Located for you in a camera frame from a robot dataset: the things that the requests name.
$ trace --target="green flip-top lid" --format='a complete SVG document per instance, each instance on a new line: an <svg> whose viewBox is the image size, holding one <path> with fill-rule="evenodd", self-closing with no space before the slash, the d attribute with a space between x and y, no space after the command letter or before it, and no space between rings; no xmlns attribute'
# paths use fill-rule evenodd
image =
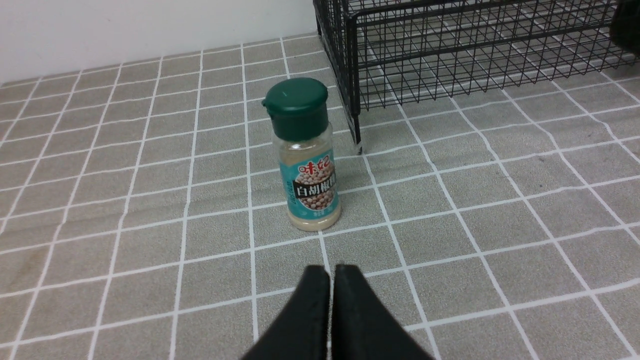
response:
<svg viewBox="0 0 640 360"><path fill-rule="evenodd" d="M273 132L290 141L306 141L326 130L329 120L326 86L311 78L295 78L274 85L262 101L267 109Z"/></svg>

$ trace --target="spice bottle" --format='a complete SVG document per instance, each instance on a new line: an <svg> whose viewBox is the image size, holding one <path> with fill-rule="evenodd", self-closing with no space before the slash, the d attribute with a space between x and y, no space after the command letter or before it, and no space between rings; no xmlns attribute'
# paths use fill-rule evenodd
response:
<svg viewBox="0 0 640 360"><path fill-rule="evenodd" d="M289 220L304 231L326 229L340 217L327 97L320 81L295 78L274 85L262 102L273 125Z"/></svg>

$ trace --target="wire basket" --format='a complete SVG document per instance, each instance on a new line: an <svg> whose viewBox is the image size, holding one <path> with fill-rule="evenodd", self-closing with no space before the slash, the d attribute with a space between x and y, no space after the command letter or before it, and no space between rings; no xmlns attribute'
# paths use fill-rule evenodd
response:
<svg viewBox="0 0 640 360"><path fill-rule="evenodd" d="M603 0L314 0L349 126L361 109L633 64Z"/></svg>

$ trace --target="product label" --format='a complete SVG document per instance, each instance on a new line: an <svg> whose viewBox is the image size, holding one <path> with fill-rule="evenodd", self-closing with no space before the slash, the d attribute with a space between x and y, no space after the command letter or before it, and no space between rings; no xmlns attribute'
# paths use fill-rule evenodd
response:
<svg viewBox="0 0 640 360"><path fill-rule="evenodd" d="M305 220L323 218L338 206L333 150L288 167L280 163L289 211Z"/></svg>

